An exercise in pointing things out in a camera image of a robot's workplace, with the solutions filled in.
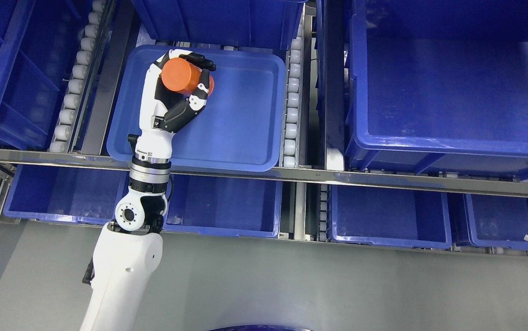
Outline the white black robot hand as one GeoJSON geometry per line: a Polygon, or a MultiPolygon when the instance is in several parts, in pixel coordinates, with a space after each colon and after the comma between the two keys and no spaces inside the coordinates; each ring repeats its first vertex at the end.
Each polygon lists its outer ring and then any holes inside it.
{"type": "Polygon", "coordinates": [[[211,59],[182,49],[169,50],[150,64],[138,117],[141,134],[130,143],[135,159],[155,164],[167,163],[171,159],[173,137],[205,109],[214,88],[211,73],[216,69],[211,59]],[[172,58],[185,59],[203,70],[197,88],[188,96],[169,91],[157,82],[163,65],[172,58]]]}

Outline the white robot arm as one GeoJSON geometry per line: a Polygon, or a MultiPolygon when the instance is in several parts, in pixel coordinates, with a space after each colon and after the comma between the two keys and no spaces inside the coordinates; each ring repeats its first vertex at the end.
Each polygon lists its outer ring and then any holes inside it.
{"type": "Polygon", "coordinates": [[[163,255],[169,159],[134,155],[129,186],[104,224],[92,257],[92,294],[82,331],[131,331],[163,255]]]}

